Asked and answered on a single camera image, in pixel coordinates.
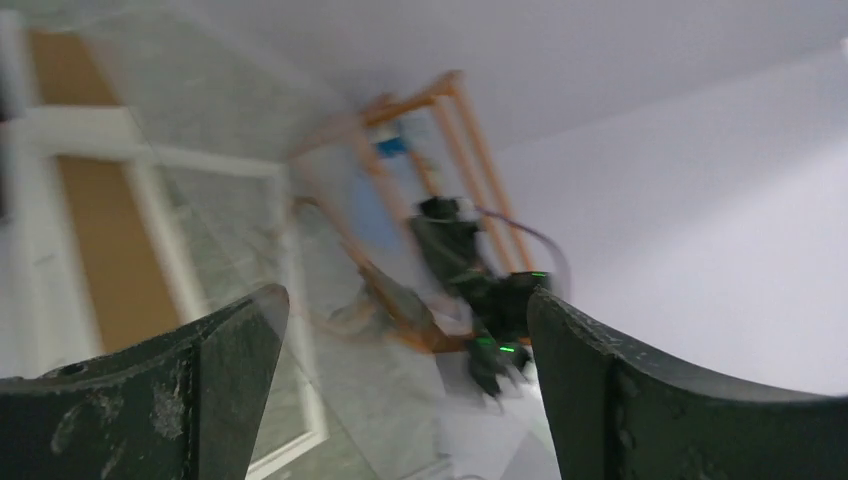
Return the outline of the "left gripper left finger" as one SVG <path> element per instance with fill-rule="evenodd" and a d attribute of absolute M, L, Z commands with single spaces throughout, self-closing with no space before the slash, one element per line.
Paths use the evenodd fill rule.
<path fill-rule="evenodd" d="M 5 479 L 243 479 L 289 318 L 279 284 L 116 353 L 1 382 Z"/>

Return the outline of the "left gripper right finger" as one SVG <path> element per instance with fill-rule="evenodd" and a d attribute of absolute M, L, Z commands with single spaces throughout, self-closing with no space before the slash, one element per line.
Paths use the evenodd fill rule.
<path fill-rule="evenodd" d="M 847 400 L 725 375 L 538 290 L 528 325 L 565 479 L 843 479 Z"/>

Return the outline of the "white picture frame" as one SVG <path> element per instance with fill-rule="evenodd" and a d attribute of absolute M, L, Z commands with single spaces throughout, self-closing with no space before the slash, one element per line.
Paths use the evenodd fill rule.
<path fill-rule="evenodd" d="M 276 233 L 288 197 L 284 170 L 154 143 L 118 108 L 31 109 L 7 127 L 4 150 L 15 211 L 11 253 L 24 369 L 3 379 L 37 378 L 112 354 L 102 350 L 56 159 L 117 160 L 128 167 L 179 327 L 264 285 L 287 290 L 285 337 L 243 479 L 294 478 L 295 463 L 328 433 L 311 342 L 296 312 L 304 298 L 297 244 L 292 234 Z"/>

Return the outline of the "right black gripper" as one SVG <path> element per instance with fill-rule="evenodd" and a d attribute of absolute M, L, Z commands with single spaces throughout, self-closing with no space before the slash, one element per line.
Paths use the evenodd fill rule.
<path fill-rule="evenodd" d="M 527 311 L 538 288 L 552 286 L 546 271 L 518 271 L 502 276 L 481 255 L 477 235 L 480 222 L 460 216 L 459 199 L 434 196 L 417 205 L 408 226 L 418 244 L 430 275 L 450 297 L 463 300 L 471 309 L 473 329 L 482 329 L 498 341 L 530 339 Z M 494 341 L 467 341 L 467 370 L 487 396 L 502 394 L 498 376 L 505 374 L 500 349 Z M 504 355 L 521 375 L 533 362 L 532 352 L 521 343 L 504 345 Z"/>

